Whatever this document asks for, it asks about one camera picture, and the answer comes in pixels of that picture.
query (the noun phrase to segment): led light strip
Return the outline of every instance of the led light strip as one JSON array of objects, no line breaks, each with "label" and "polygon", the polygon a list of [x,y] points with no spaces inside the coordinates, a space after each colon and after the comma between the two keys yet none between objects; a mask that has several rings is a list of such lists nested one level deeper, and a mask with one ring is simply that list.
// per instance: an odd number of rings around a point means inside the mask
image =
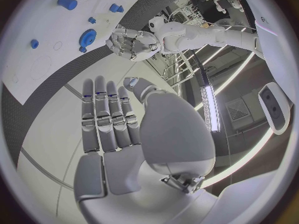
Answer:
[{"label": "led light strip", "polygon": [[[226,88],[229,83],[232,82],[233,79],[236,78],[236,76],[244,69],[244,67],[249,63],[249,61],[252,59],[252,57],[255,55],[254,52],[251,52],[250,55],[247,57],[247,59],[243,62],[243,64],[232,74],[230,78],[227,79],[226,82],[224,82],[216,91],[215,95],[218,95],[224,88]],[[196,106],[194,109],[197,111],[200,108],[202,108],[202,103],[200,103],[198,106]]]},{"label": "led light strip", "polygon": [[243,158],[241,158],[237,163],[230,166],[223,172],[215,175],[212,178],[209,178],[209,179],[203,181],[200,188],[206,188],[208,186],[211,186],[214,183],[221,181],[222,179],[228,177],[229,175],[233,174],[238,169],[243,167],[246,163],[248,163],[248,161],[250,161],[262,149],[262,147],[264,147],[264,145],[270,139],[272,134],[273,134],[273,131],[269,128],[267,130],[267,132],[265,133],[265,135],[262,137],[262,139]]}]

